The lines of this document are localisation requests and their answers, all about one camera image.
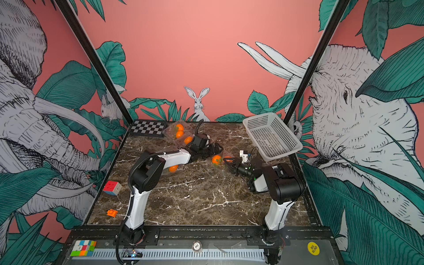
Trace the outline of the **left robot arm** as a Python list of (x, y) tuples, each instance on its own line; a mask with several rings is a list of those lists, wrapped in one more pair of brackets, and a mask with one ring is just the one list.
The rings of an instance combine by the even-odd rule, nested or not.
[(211, 143), (202, 149), (195, 149), (194, 145), (190, 144), (174, 151), (143, 152), (129, 172), (128, 187), (131, 193), (127, 214), (123, 220), (123, 231), (136, 233), (143, 230), (149, 195), (157, 186), (164, 169), (205, 160), (223, 150), (218, 143)]

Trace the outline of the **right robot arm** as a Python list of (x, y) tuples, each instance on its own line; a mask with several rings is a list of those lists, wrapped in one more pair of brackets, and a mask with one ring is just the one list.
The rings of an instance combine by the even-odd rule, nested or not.
[(252, 193), (269, 193), (272, 201), (265, 216), (267, 229), (277, 231), (284, 228), (290, 208), (305, 191), (304, 181), (287, 163), (263, 165), (262, 160), (257, 158), (244, 163), (240, 157), (225, 157), (223, 162), (232, 174), (247, 182)]

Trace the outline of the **clear clamshell container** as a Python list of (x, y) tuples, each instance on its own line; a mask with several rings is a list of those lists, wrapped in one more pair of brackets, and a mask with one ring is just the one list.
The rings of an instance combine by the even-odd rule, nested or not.
[(163, 131), (166, 138), (171, 141), (182, 141), (188, 137), (194, 137), (194, 129), (184, 120), (169, 123), (168, 127)]
[(212, 157), (212, 164), (214, 166), (224, 166), (225, 165), (224, 159), (231, 158), (231, 157), (237, 157), (236, 152), (229, 149), (223, 149), (221, 153), (214, 155)]
[(179, 138), (175, 139), (175, 143), (179, 148), (183, 148), (191, 143), (194, 139), (194, 134), (190, 132), (185, 132)]

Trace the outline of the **white perforated plastic basket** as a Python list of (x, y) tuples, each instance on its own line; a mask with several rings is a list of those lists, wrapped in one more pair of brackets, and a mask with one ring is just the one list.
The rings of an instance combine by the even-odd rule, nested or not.
[(275, 113), (264, 113), (242, 121), (246, 132), (266, 162), (294, 154), (303, 145)]

